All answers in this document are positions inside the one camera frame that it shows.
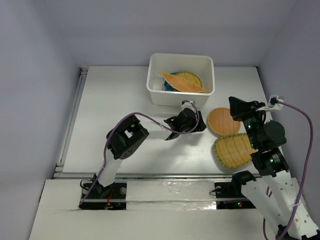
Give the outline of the round orange woven plate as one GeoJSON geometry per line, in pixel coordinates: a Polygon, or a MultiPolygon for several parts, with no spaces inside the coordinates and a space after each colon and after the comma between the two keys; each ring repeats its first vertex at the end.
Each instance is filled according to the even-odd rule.
{"type": "Polygon", "coordinates": [[[230,109],[226,107],[211,110],[207,116],[207,123],[218,136],[237,134],[241,128],[241,123],[233,120],[230,109]]]}

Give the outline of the yellow fan-shaped bamboo plate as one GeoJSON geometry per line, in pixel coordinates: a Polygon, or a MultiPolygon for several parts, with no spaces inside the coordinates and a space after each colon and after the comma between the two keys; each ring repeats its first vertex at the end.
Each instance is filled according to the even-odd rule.
{"type": "Polygon", "coordinates": [[[236,133],[217,138],[213,150],[219,162],[228,169],[240,168],[252,161],[252,148],[246,133],[236,133]]]}

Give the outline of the orange fish-shaped woven plate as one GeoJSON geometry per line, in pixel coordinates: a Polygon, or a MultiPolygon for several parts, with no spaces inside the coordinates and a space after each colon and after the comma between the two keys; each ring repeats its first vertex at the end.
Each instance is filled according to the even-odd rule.
{"type": "Polygon", "coordinates": [[[182,77],[163,72],[162,70],[158,71],[163,78],[177,91],[184,93],[208,93],[210,90],[200,87],[182,77]]]}

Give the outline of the round green-rimmed bamboo plate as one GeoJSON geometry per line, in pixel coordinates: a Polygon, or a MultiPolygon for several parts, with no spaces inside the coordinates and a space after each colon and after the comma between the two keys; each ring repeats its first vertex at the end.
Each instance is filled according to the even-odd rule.
{"type": "Polygon", "coordinates": [[[175,73],[174,75],[181,77],[183,79],[186,79],[201,88],[203,87],[203,83],[202,83],[201,79],[196,74],[194,74],[192,72],[180,71],[180,72],[175,73]]]}

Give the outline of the blue polka dot ceramic plate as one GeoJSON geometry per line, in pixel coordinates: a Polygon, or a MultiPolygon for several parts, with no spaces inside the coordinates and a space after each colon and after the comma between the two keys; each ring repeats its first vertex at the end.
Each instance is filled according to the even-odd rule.
{"type": "Polygon", "coordinates": [[[169,92],[177,92],[177,90],[175,88],[173,88],[167,81],[165,78],[163,78],[163,89],[165,91],[169,91],[169,92]]]}

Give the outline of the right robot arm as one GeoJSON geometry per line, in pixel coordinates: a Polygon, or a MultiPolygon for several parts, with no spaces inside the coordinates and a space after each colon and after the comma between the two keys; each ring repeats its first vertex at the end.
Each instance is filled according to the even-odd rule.
{"type": "Polygon", "coordinates": [[[289,165],[280,151],[287,142],[284,127],[277,121],[265,120],[267,112],[279,111],[286,103],[279,96],[271,96],[269,103],[246,102],[229,97],[230,115],[242,122],[250,146],[252,163],[268,187],[260,185],[249,172],[232,176],[230,190],[235,196],[246,197],[264,218],[277,240],[318,240],[320,229],[301,202],[304,181],[295,187],[289,165]]]}

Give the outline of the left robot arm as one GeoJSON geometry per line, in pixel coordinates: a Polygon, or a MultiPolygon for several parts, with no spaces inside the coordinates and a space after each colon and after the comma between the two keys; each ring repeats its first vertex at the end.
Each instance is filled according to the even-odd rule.
{"type": "Polygon", "coordinates": [[[101,199],[111,192],[123,160],[131,157],[147,139],[171,141],[180,135],[203,132],[207,128],[202,114],[191,107],[158,122],[142,113],[125,116],[107,134],[101,170],[93,177],[93,191],[101,199]]]}

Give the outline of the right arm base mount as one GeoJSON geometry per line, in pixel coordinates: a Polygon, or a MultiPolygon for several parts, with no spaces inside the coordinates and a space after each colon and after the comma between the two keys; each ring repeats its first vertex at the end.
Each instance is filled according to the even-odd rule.
{"type": "Polygon", "coordinates": [[[255,209],[255,206],[241,193],[242,187],[247,182],[256,178],[249,171],[241,171],[234,174],[230,182],[215,182],[214,189],[209,192],[216,197],[218,210],[255,209]]]}

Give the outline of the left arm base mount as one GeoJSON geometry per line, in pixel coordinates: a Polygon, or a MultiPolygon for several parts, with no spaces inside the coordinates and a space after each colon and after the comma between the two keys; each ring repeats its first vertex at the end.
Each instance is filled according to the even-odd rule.
{"type": "Polygon", "coordinates": [[[114,182],[107,187],[102,187],[98,182],[94,185],[88,196],[93,179],[82,179],[80,187],[82,188],[79,208],[81,210],[126,210],[127,201],[127,183],[114,182]]]}

